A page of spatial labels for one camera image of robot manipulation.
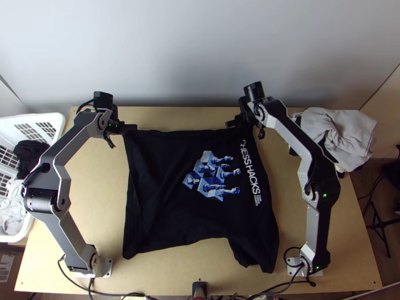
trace floor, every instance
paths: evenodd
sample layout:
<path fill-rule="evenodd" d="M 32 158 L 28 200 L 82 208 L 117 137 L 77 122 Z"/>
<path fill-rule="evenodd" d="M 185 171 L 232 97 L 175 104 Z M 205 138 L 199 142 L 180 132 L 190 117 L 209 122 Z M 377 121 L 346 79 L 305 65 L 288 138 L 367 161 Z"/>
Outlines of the floor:
<path fill-rule="evenodd" d="M 354 185 L 357 197 L 364 196 L 371 191 L 371 187 L 381 172 L 380 161 L 368 162 L 362 170 L 355 171 L 351 174 L 351 180 Z M 361 199 L 360 207 L 363 210 L 366 206 L 368 198 Z M 386 179 L 382 180 L 377 186 L 373 201 L 384 221 L 399 217 L 394 213 L 396 203 L 400 200 L 400 190 L 394 188 Z M 369 208 L 365 215 L 366 224 L 372 222 L 372 209 Z M 379 268 L 380 276 L 384 286 L 400 281 L 400 223 L 391 225 L 386 228 L 386 235 L 389 241 L 392 258 L 386 256 L 384 243 L 377 234 L 369 230 L 369 238 L 375 254 L 376 262 Z M 287 294 L 283 295 L 284 299 L 290 300 L 341 300 L 353 296 L 353 292 L 339 293 L 316 293 L 316 294 Z M 400 298 L 400 285 L 378 291 L 374 294 L 358 297 L 362 300 L 395 300 Z M 95 300 L 110 299 L 104 296 L 93 296 Z M 180 297 L 160 297 L 160 300 L 186 300 L 187 296 Z M 63 294 L 37 294 L 36 300 L 86 300 L 87 295 L 63 295 Z"/>

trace table surface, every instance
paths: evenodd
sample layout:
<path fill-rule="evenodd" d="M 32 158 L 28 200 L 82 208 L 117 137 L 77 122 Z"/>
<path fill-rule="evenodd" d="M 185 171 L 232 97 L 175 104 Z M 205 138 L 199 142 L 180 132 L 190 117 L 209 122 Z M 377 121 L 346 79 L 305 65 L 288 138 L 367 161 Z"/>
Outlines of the table surface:
<path fill-rule="evenodd" d="M 139 129 L 161 131 L 221 129 L 239 113 L 237 107 L 119 107 L 119 118 Z M 71 108 L 66 128 L 73 124 Z M 72 178 L 70 213 L 88 244 L 100 256 L 114 258 L 110 278 L 97 278 L 93 288 L 105 293 L 143 292 L 147 295 L 189 295 L 192 283 L 206 281 L 212 295 L 250 295 L 287 282 L 283 252 L 302 246 L 306 234 L 307 206 L 301 198 L 297 177 L 299 157 L 288 154 L 288 145 L 266 129 L 257 140 L 258 151 L 268 174 L 272 206 L 279 228 L 279 253 L 273 274 L 258 265 L 245 268 L 234 258 L 228 240 L 212 238 L 122 258 L 128 162 L 123 138 L 112 136 L 116 148 L 91 138 L 72 157 L 66 169 Z M 360 207 L 349 175 L 340 179 L 341 194 L 331 213 L 328 250 L 331 264 L 317 285 L 294 284 L 287 293 L 327 293 L 371 290 L 382 287 Z M 57 266 L 63 251 L 44 223 L 35 220 L 18 278 L 16 291 L 84 294 L 68 282 Z M 88 286 L 88 279 L 75 278 Z"/>

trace black cable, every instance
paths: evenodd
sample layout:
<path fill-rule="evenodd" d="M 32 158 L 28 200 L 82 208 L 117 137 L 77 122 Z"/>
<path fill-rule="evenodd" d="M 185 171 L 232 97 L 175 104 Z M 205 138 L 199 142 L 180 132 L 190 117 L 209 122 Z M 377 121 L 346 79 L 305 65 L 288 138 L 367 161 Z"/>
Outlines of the black cable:
<path fill-rule="evenodd" d="M 398 155 L 397 155 L 396 161 L 398 161 L 398 160 L 400 159 L 400 145 L 399 145 L 399 144 L 396 145 L 396 148 L 397 148 L 397 150 L 398 150 Z M 371 195 L 374 193 L 374 191 L 375 191 L 375 189 L 377 188 L 378 184 L 379 184 L 379 183 L 381 182 L 381 180 L 384 178 L 384 176 L 381 177 L 381 176 L 383 175 L 383 173 L 384 173 L 384 171 L 382 170 L 382 171 L 379 173 L 378 177 L 375 179 L 375 181 L 374 181 L 374 183 L 373 183 L 373 185 L 372 185 L 372 190 L 371 190 L 371 192 L 369 192 L 368 194 L 366 194 L 366 195 L 364 195 L 364 196 L 358 197 L 357 200 L 361 200 L 361 199 L 363 199 L 363 198 L 366 198 L 366 197 L 368 197 L 368 196 L 371 196 Z"/>
<path fill-rule="evenodd" d="M 66 279 L 68 279 L 68 281 L 70 283 L 72 283 L 74 286 L 80 288 L 81 290 L 84 290 L 86 292 L 89 293 L 89 288 L 86 288 L 84 286 L 81 286 L 79 284 L 77 284 L 75 281 L 73 281 L 71 278 L 68 277 L 68 275 L 64 272 L 64 270 L 61 268 L 61 264 L 60 262 L 62 262 L 65 258 L 65 254 L 57 261 L 58 264 L 58 268 L 61 271 L 61 273 L 64 275 L 64 277 Z M 96 291 L 94 289 L 90 289 L 90 293 L 93 294 L 97 294 L 97 295 L 101 295 L 101 296 L 109 296 L 109 297 L 122 297 L 122 299 L 124 299 L 125 297 L 128 296 L 133 296 L 133 297 L 146 297 L 148 300 L 158 300 L 157 298 L 151 297 L 151 296 L 146 296 L 145 294 L 141 293 L 141 292 L 130 292 L 127 294 L 111 294 L 111 293 L 106 293 L 106 292 L 100 292 L 100 291 Z"/>
<path fill-rule="evenodd" d="M 33 298 L 35 298 L 35 296 L 36 296 L 36 292 L 34 292 L 32 295 L 30 295 L 30 297 L 28 298 L 28 300 L 32 300 Z"/>
<path fill-rule="evenodd" d="M 304 264 L 303 264 L 302 262 L 301 262 L 301 263 L 298 263 L 298 264 L 295 264 L 295 265 L 292 265 L 292 264 L 288 263 L 288 259 L 286 258 L 286 254 L 288 254 L 288 252 L 289 252 L 290 250 L 292 250 L 292 249 L 300 250 L 301 248 L 300 248 L 300 247 L 290 247 L 290 248 L 287 248 L 287 249 L 285 250 L 285 252 L 283 253 L 283 261 L 284 261 L 284 263 L 285 263 L 286 265 L 288 265 L 289 267 L 292 267 L 292 268 L 298 268 L 298 267 L 300 267 L 300 266 L 303 266 Z"/>
<path fill-rule="evenodd" d="M 94 277 L 93 277 L 93 278 L 90 278 L 89 287 L 88 287 L 88 289 L 87 289 L 87 292 L 88 292 L 88 294 L 89 294 L 90 300 L 93 300 L 92 292 L 91 292 L 91 287 L 92 287 L 92 284 L 93 284 L 94 281 L 95 281 L 95 278 L 94 278 Z"/>
<path fill-rule="evenodd" d="M 383 174 L 383 171 L 380 172 L 380 174 L 378 175 L 378 177 L 377 177 L 377 178 L 375 179 L 375 181 L 373 182 L 371 191 L 370 191 L 368 194 L 364 195 L 364 196 L 358 197 L 357 200 L 361 200 L 361 199 L 363 199 L 363 198 L 366 198 L 366 197 L 368 197 L 368 196 L 370 196 L 370 195 L 372 195 L 372 194 L 374 193 L 375 189 L 376 189 L 377 186 L 378 186 L 378 183 L 381 182 L 381 180 L 384 178 L 384 177 L 381 177 L 382 174 Z"/>
<path fill-rule="evenodd" d="M 93 102 L 95 99 L 91 99 L 89 101 L 86 101 L 84 103 L 82 103 L 81 105 L 79 105 L 78 109 L 76 110 L 76 115 L 81 111 L 81 109 L 83 109 L 85 106 L 90 105 L 94 108 L 94 110 L 96 111 L 96 113 L 98 112 L 97 108 L 93 105 L 90 104 L 91 102 Z"/>
<path fill-rule="evenodd" d="M 257 297 L 260 297 L 260 296 L 263 296 L 263 295 L 281 294 L 284 291 L 286 291 L 292 284 L 309 284 L 313 288 L 317 286 L 317 284 L 314 281 L 311 281 L 309 276 L 308 276 L 308 274 L 310 273 L 311 266 L 310 266 L 309 262 L 307 261 L 307 259 L 304 256 L 301 256 L 301 258 L 307 264 L 307 276 L 305 277 L 305 280 L 295 281 L 296 275 L 300 272 L 300 270 L 302 268 L 304 268 L 305 263 L 302 262 L 302 263 L 299 263 L 299 264 L 296 264 L 296 265 L 291 265 L 291 264 L 288 263 L 288 260 L 286 258 L 286 254 L 292 249 L 300 250 L 301 248 L 300 247 L 290 247 L 290 248 L 286 249 L 285 252 L 283 253 L 283 259 L 284 259 L 284 262 L 285 262 L 286 265 L 288 265 L 289 267 L 292 267 L 292 268 L 297 268 L 298 267 L 298 269 L 296 270 L 294 275 L 291 277 L 290 281 L 274 285 L 274 286 L 272 286 L 270 288 L 267 288 L 266 290 L 263 290 L 263 291 L 261 291 L 261 292 L 259 292 L 257 294 L 251 295 L 250 297 L 246 298 L 247 300 L 253 300 L 253 299 L 255 299 Z M 279 288 L 281 286 L 285 286 L 285 287 L 283 289 L 281 289 L 281 290 L 278 290 L 278 291 L 272 291 L 272 290 L 274 290 L 276 288 Z"/>
<path fill-rule="evenodd" d="M 24 198 L 24 194 L 25 194 L 25 188 L 27 187 L 27 185 L 29 184 L 29 182 L 31 182 L 32 178 L 36 176 L 36 174 L 38 174 L 39 172 L 46 172 L 49 171 L 50 169 L 50 165 L 48 163 L 43 163 L 42 165 L 38 166 L 36 169 L 34 169 L 33 171 L 31 171 L 23 180 L 22 182 L 22 186 L 23 188 L 21 189 L 20 195 L 22 198 Z"/>

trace white cloth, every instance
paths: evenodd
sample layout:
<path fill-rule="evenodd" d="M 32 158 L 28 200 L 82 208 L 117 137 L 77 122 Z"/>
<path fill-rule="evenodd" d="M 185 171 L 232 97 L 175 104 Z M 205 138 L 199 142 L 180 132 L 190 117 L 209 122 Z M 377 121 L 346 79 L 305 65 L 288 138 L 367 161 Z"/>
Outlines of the white cloth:
<path fill-rule="evenodd" d="M 377 121 L 358 110 L 311 107 L 303 111 L 301 128 L 338 161 L 336 169 L 351 172 L 372 156 Z"/>
<path fill-rule="evenodd" d="M 27 211 L 21 196 L 23 180 L 11 179 L 7 182 L 7 199 L 0 204 L 0 227 L 10 236 L 15 236 L 22 229 Z"/>

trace metal stand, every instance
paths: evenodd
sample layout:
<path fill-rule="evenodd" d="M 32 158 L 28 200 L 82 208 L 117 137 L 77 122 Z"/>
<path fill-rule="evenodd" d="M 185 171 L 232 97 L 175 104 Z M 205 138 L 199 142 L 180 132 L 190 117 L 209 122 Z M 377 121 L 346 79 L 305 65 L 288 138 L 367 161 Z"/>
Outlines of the metal stand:
<path fill-rule="evenodd" d="M 389 220 L 389 221 L 382 221 L 381 217 L 379 216 L 379 213 L 377 211 L 377 208 L 374 205 L 374 202 L 371 201 L 369 204 L 372 206 L 372 209 L 373 209 L 373 220 L 372 220 L 372 224 L 367 225 L 366 228 L 372 229 L 376 232 L 378 237 L 380 237 L 380 239 L 384 242 L 384 246 L 386 247 L 387 257 L 391 258 L 392 256 L 391 256 L 391 252 L 389 250 L 388 239 L 386 238 L 386 234 L 385 234 L 385 227 L 392 225 L 392 224 L 400 223 L 400 217 Z"/>

